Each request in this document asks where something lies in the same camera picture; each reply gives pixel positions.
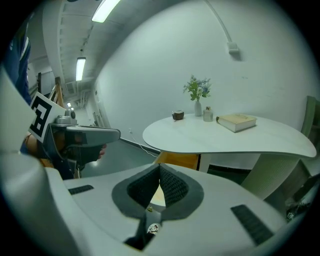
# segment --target black and white logo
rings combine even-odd
[[[34,99],[31,108],[35,112],[36,118],[33,120],[30,129],[39,137],[42,137],[42,133],[44,131],[45,124],[52,106],[37,96]]]

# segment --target floor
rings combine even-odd
[[[112,174],[146,164],[151,164],[155,158],[142,149],[121,140],[108,144],[105,155],[96,162],[88,163],[82,170],[82,177],[94,177]],[[209,169],[208,174],[220,176],[241,184],[249,173],[235,173]],[[285,199],[280,191],[275,191],[265,201],[286,216]]]

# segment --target ceiling light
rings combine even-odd
[[[106,18],[119,2],[120,0],[103,0],[96,9],[92,21],[100,23],[105,22]]]
[[[75,71],[75,80],[76,81],[82,80],[82,75],[84,73],[85,63],[86,63],[85,57],[80,57],[76,60],[76,71]]]

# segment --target small brown container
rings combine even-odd
[[[183,110],[172,111],[172,118],[174,120],[182,120],[184,119],[185,112]]]

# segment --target book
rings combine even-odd
[[[216,122],[228,130],[237,133],[256,126],[257,119],[245,114],[228,114],[216,117]]]

